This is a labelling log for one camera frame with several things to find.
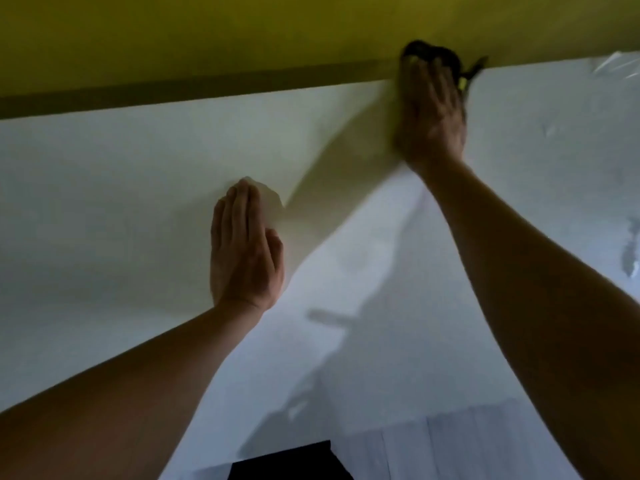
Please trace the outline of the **person's left hand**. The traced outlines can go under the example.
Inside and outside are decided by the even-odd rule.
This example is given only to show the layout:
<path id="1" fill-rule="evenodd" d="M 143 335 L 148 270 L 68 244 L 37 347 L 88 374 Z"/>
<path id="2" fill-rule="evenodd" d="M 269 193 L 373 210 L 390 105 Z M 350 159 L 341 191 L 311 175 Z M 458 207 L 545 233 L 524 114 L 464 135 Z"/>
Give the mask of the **person's left hand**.
<path id="1" fill-rule="evenodd" d="M 279 300 L 283 287 L 269 283 L 268 245 L 262 197 L 258 186 L 249 183 L 248 236 L 234 238 L 235 185 L 220 199 L 225 199 L 221 224 L 221 242 L 211 245 L 209 284 L 215 307 L 232 303 L 263 314 Z"/>

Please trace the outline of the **white wallpaper sheet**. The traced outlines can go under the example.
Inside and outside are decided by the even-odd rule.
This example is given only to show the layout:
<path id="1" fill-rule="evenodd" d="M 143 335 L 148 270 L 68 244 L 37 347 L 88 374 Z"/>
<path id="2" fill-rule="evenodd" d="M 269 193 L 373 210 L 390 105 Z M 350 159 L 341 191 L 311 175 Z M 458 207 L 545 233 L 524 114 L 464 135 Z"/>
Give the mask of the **white wallpaper sheet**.
<path id="1" fill-rule="evenodd" d="M 261 184 L 287 290 L 162 474 L 523 396 L 393 152 L 391 82 L 0 121 L 0 410 L 212 305 L 215 203 Z"/>

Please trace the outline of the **white ribbed panel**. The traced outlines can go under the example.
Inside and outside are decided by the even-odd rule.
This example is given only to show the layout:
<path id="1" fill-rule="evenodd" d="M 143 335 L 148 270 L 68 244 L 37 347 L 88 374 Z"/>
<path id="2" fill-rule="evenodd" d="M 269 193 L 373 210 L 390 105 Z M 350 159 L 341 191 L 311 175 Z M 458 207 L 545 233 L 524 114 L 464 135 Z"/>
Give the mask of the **white ribbed panel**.
<path id="1" fill-rule="evenodd" d="M 355 480 L 582 480 L 524 399 L 331 441 Z"/>

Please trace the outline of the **person's right forearm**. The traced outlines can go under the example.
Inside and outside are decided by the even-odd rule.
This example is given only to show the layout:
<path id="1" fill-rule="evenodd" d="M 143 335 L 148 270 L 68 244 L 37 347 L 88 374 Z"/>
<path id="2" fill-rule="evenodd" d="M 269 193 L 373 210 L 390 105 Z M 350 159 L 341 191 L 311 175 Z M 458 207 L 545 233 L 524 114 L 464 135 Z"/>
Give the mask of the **person's right forearm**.
<path id="1" fill-rule="evenodd" d="M 457 158 L 409 158 L 435 197 L 494 338 L 585 480 L 640 480 L 640 304 Z"/>

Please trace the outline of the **brown trim strip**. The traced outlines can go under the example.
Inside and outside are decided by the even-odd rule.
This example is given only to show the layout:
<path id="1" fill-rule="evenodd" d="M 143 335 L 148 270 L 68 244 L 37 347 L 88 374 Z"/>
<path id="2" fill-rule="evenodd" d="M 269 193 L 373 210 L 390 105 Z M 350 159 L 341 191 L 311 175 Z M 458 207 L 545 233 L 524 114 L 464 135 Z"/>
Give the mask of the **brown trim strip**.
<path id="1" fill-rule="evenodd" d="M 302 66 L 0 97 L 0 120 L 391 79 L 394 59 Z"/>

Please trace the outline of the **person's left forearm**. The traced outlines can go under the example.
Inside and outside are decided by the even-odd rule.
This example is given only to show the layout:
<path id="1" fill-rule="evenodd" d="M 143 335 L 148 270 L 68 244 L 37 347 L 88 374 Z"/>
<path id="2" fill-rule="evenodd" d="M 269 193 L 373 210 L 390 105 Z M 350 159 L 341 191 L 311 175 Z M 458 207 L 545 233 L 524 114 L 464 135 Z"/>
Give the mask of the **person's left forearm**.
<path id="1" fill-rule="evenodd" d="M 158 480 L 264 306 L 236 299 L 0 413 L 0 480 Z"/>

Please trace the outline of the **person's right hand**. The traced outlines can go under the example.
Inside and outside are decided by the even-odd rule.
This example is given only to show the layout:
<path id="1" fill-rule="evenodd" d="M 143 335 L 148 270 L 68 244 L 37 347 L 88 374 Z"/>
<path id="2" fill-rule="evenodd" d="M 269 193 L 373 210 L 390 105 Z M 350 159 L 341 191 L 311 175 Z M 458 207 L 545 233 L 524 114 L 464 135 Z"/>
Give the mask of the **person's right hand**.
<path id="1" fill-rule="evenodd" d="M 398 92 L 400 97 L 400 72 Z M 399 102 L 396 146 L 416 174 L 426 174 L 437 163 L 463 160 L 467 139 L 464 97 L 462 109 L 408 109 L 401 99 Z"/>

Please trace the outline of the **black furniture top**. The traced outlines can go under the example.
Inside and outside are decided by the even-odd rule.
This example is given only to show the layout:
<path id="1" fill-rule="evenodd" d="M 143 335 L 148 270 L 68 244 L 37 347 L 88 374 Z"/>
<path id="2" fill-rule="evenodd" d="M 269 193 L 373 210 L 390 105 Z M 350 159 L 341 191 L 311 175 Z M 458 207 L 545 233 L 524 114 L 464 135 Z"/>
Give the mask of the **black furniture top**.
<path id="1" fill-rule="evenodd" d="M 330 440 L 234 462 L 227 480 L 354 480 Z"/>

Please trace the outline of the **black smoothing tool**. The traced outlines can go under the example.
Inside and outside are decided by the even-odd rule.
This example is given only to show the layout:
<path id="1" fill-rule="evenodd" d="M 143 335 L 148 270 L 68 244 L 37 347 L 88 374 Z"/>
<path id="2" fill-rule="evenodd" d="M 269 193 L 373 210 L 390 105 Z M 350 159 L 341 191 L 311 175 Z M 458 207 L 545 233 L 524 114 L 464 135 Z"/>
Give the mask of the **black smoothing tool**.
<path id="1" fill-rule="evenodd" d="M 483 56 L 473 65 L 464 68 L 459 55 L 455 51 L 446 47 L 432 45 L 421 39 L 414 39 L 409 42 L 402 49 L 399 56 L 401 65 L 411 60 L 430 63 L 436 59 L 441 60 L 441 64 L 450 69 L 454 83 L 462 95 L 468 93 L 472 81 L 484 71 L 489 60 L 488 56 Z"/>

